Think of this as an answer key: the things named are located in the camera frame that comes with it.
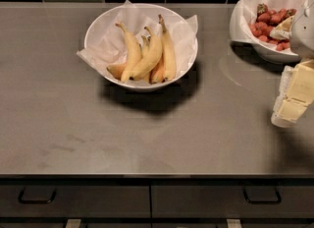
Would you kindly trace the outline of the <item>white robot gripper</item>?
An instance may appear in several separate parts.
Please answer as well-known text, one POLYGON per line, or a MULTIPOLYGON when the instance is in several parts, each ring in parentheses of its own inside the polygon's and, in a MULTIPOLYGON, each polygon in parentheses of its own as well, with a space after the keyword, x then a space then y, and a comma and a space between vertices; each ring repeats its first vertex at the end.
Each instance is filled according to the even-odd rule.
POLYGON ((271 122, 281 128, 293 126, 314 102, 314 0, 305 0, 295 16, 276 27, 270 36, 290 39, 290 49, 302 60, 295 67, 285 66, 271 122))

